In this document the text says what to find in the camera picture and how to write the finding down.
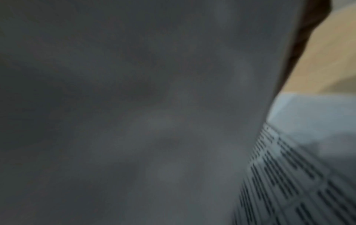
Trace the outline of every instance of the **wooden surface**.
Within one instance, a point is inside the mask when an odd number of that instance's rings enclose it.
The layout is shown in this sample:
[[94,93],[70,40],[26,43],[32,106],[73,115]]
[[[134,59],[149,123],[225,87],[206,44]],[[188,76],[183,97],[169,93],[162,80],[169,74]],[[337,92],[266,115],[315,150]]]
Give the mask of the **wooden surface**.
[[356,4],[333,12],[314,31],[282,91],[356,94]]

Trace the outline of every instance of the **beige surface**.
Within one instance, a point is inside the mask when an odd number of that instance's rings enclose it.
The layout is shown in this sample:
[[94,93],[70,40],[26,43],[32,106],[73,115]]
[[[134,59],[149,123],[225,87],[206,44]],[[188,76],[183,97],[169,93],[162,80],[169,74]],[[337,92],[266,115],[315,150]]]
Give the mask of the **beige surface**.
[[283,91],[356,93],[356,4],[332,13],[314,31]]

